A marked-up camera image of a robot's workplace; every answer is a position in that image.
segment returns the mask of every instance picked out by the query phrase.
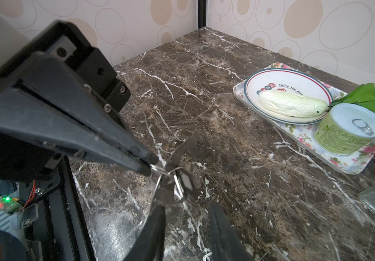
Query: screw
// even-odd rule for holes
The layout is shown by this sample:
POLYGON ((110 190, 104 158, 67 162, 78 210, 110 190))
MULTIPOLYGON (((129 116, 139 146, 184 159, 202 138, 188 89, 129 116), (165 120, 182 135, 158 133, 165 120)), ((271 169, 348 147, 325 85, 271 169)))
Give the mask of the screw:
POLYGON ((103 107, 103 109, 104 109, 107 113, 109 113, 109 112, 112 111, 112 106, 111 106, 110 104, 105 104, 105 107, 103 107))
POLYGON ((81 159, 81 158, 83 158, 84 154, 85 154, 85 152, 84 152, 83 150, 79 149, 79 150, 74 154, 74 156, 75 156, 76 158, 81 159))
POLYGON ((83 84, 83 87, 85 87, 86 90, 87 90, 89 93, 92 92, 92 87, 91 87, 90 85, 88 85, 88 84, 83 84))
POLYGON ((67 55, 67 52, 63 47, 60 47, 57 49, 57 55, 60 57, 65 57, 67 55))
POLYGON ((25 219, 23 222, 22 222, 22 226, 23 227, 27 227, 30 223, 30 220, 29 219, 25 219))
POLYGON ((35 189, 35 194, 37 194, 37 195, 41 195, 43 192, 44 192, 43 188, 38 187, 38 188, 35 189))

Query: fake plant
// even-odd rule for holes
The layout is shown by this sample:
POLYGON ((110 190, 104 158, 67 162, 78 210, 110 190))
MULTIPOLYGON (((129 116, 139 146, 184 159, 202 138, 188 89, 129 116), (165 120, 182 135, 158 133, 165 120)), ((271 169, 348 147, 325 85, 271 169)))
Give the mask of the fake plant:
POLYGON ((340 103, 357 104, 375 113, 375 84, 362 84, 341 99, 331 102, 329 107, 340 103))

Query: cable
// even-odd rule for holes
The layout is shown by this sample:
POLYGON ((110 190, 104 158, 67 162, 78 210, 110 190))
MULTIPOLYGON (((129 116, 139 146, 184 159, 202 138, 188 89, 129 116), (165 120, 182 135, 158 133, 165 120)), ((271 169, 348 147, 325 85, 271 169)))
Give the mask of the cable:
POLYGON ((35 189, 36 189, 36 185, 35 185, 35 180, 34 180, 33 185, 32 185, 32 189, 31 189, 31 193, 30 193, 30 195, 29 195, 29 197, 28 197, 27 202, 26 202, 25 205, 24 205, 20 210, 18 210, 18 211, 21 211, 21 210, 25 209, 25 207, 28 205, 28 203, 31 202, 31 201, 34 199, 34 197, 35 197, 35 189))
POLYGON ((16 185, 16 182, 11 182, 12 184, 12 187, 13 187, 13 191, 17 191, 18 190, 18 186, 16 185))

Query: key fob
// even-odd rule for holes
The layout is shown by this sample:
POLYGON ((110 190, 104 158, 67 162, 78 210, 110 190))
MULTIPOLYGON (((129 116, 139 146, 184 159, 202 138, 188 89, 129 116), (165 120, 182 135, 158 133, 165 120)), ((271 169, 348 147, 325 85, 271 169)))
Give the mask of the key fob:
POLYGON ((195 191, 195 186, 190 178, 190 173, 184 169, 180 169, 175 173, 174 181, 176 183, 177 190, 179 191, 179 194, 185 198, 187 197, 188 193, 193 193, 195 191))

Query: green can label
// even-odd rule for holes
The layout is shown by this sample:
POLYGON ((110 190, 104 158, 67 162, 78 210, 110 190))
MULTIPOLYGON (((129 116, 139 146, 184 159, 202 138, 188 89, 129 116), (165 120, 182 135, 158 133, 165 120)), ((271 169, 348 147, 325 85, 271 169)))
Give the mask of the green can label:
POLYGON ((342 129, 334 122, 331 113, 320 121, 313 137, 322 148, 343 155, 352 154, 373 139, 359 137, 342 129))

